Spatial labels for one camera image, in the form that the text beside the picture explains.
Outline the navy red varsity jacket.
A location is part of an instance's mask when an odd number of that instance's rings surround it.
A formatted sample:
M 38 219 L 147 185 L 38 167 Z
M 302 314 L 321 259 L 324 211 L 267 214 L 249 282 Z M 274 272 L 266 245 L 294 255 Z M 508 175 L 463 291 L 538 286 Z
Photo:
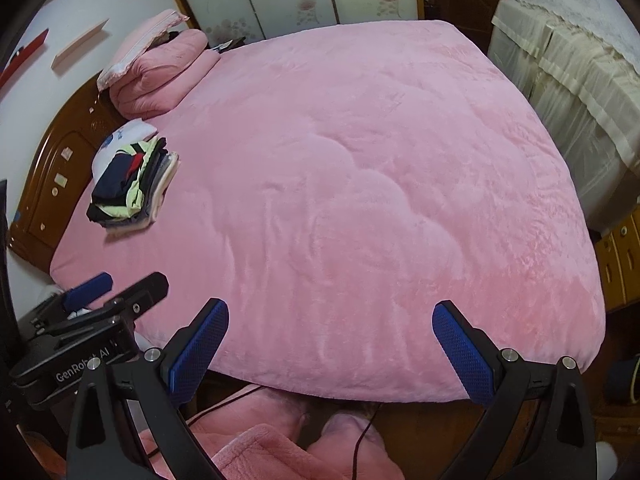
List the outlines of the navy red varsity jacket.
M 92 202 L 96 206 L 139 206 L 143 200 L 140 182 L 143 162 L 142 153 L 117 153 L 93 188 Z

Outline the stack of folded clothes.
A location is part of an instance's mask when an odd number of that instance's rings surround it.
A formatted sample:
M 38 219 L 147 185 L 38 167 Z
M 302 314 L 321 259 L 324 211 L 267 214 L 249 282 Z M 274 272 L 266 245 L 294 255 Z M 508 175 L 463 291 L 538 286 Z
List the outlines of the stack of folded clothes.
M 163 136 L 119 148 L 91 192 L 86 211 L 111 237 L 143 231 L 157 220 L 179 166 Z

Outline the brown wooden headboard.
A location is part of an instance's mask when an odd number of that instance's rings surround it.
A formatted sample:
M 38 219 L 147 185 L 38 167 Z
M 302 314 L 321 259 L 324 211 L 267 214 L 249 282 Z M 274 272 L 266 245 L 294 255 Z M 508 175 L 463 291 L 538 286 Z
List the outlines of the brown wooden headboard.
M 9 228 L 9 248 L 43 273 L 81 195 L 93 157 L 126 119 L 91 77 L 65 102 L 43 133 Z

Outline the pink pajama legs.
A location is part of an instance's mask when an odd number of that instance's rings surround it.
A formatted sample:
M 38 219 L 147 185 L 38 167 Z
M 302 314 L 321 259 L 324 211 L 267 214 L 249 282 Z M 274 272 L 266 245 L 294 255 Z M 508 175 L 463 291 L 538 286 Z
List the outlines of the pink pajama legs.
M 228 479 L 401 479 L 373 417 L 338 411 L 317 440 L 298 439 L 310 419 L 302 396 L 248 385 L 186 421 Z

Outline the white pillow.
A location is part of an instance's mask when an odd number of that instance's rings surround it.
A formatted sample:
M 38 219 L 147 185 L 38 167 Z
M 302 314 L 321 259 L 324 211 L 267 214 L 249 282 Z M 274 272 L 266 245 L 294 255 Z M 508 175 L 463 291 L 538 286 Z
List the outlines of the white pillow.
M 92 161 L 93 183 L 97 184 L 99 182 L 117 153 L 125 151 L 125 148 L 130 144 L 149 141 L 156 134 L 157 128 L 140 118 L 130 120 L 130 122 L 110 133 L 99 147 Z

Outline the yellow wooden drawer cabinet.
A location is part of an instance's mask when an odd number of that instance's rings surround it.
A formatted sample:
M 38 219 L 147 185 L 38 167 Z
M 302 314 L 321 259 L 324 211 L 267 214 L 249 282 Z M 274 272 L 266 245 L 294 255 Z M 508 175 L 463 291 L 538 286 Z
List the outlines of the yellow wooden drawer cabinet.
M 594 245 L 605 311 L 613 312 L 639 301 L 639 207 Z

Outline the pink plush bed blanket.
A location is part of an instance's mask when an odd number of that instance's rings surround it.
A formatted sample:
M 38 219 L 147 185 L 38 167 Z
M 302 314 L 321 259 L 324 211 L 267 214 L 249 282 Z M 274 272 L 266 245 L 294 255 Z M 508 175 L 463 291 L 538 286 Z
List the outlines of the pink plush bed blanket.
M 160 271 L 161 346 L 212 297 L 212 369 L 325 398 L 447 402 L 453 301 L 499 347 L 580 368 L 605 308 L 570 172 L 518 88 L 439 21 L 316 28 L 226 53 L 155 127 L 180 158 L 157 222 L 111 240 L 81 200 L 61 286 Z

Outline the folded pink quilt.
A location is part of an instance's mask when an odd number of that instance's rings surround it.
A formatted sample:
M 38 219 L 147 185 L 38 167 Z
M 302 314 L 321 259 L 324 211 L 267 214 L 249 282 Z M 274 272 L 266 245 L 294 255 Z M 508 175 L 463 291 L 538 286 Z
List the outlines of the folded pink quilt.
M 146 50 L 128 72 L 108 88 L 122 117 L 150 119 L 173 110 L 215 67 L 221 54 L 209 49 L 197 29 Z

